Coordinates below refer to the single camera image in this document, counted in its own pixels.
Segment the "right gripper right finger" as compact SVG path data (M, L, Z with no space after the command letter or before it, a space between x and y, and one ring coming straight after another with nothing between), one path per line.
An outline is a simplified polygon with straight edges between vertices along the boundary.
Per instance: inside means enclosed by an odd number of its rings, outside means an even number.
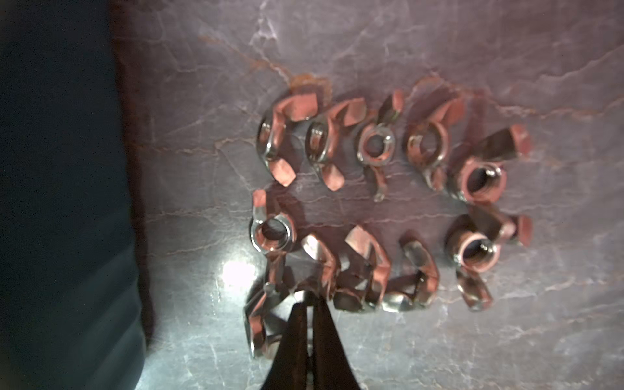
M312 373L314 389L360 390L325 300L313 310Z

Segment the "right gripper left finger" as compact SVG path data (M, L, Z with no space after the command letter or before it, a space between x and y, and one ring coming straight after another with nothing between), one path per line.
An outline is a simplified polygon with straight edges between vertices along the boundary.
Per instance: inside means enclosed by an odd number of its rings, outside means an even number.
M292 307L286 331L261 390L306 389L307 372L307 306L296 303Z

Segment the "silver wing nut eleventh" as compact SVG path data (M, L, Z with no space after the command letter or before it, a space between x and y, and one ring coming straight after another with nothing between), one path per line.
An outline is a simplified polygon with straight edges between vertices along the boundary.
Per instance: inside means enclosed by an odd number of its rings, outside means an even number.
M273 360L283 338L286 322L272 311L289 296L284 284L264 284L244 307L245 334L252 358Z

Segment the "teal plastic storage tray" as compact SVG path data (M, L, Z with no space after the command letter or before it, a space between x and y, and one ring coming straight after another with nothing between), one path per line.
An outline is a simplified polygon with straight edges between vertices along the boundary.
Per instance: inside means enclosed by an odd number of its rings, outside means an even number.
M1 4L1 386L133 389L146 360L106 1Z

